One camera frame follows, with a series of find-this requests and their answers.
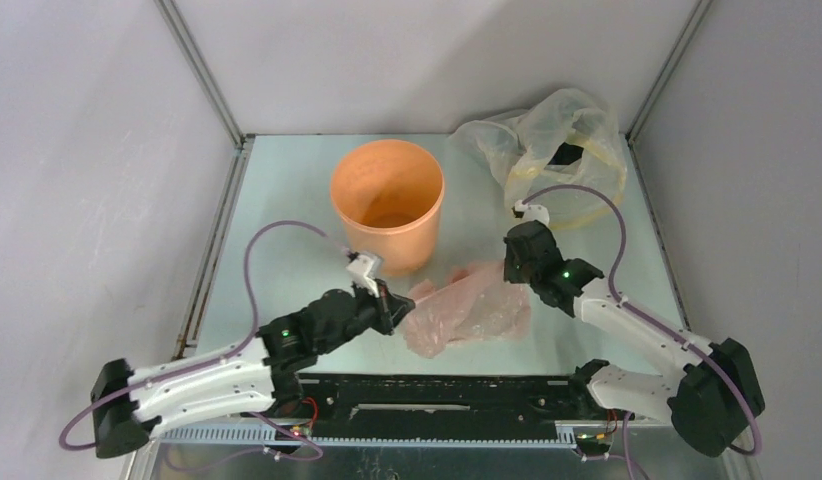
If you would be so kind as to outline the pink plastic trash bag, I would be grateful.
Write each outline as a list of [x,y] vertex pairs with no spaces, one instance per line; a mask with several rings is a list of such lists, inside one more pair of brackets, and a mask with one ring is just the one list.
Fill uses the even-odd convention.
[[407,347],[423,358],[434,358],[451,345],[519,340],[530,328],[529,289],[504,280],[502,261],[455,268],[441,286],[425,279],[408,296],[415,308],[400,331]]

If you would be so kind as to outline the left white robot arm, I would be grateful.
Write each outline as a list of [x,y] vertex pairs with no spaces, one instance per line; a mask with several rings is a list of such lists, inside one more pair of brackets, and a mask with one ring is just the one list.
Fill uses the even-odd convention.
[[95,454],[119,457],[167,431],[224,415],[295,418],[305,397],[299,371],[369,329],[392,334],[414,308],[378,280],[374,292],[329,290],[259,327],[244,347],[146,369],[111,361],[91,392]]

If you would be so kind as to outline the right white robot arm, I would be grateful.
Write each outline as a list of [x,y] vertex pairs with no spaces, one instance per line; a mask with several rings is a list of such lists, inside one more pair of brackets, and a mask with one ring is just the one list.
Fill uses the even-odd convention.
[[523,284],[548,307],[637,349],[654,368],[644,374],[594,359],[570,377],[572,411],[593,418],[627,411],[671,425],[695,451],[717,457],[749,430],[765,400],[749,351],[728,338],[714,343],[673,328],[614,289],[583,259],[566,259],[551,230],[537,220],[504,238],[504,279]]

